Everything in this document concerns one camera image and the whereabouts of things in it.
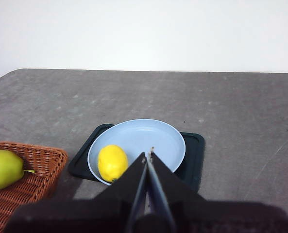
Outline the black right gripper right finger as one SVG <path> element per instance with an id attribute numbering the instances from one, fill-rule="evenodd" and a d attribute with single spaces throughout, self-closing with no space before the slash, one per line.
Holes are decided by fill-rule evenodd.
<path id="1" fill-rule="evenodd" d="M 178 233 L 288 233 L 288 215 L 260 202 L 206 200 L 176 177 L 159 157 L 149 156 L 151 180 Z"/>

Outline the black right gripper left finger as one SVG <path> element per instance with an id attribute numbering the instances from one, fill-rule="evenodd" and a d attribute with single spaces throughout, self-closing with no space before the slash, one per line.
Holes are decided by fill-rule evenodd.
<path id="1" fill-rule="evenodd" d="M 146 175 L 144 153 L 113 184 L 92 199 L 41 200 L 18 207 L 6 233 L 123 232 L 138 204 Z"/>

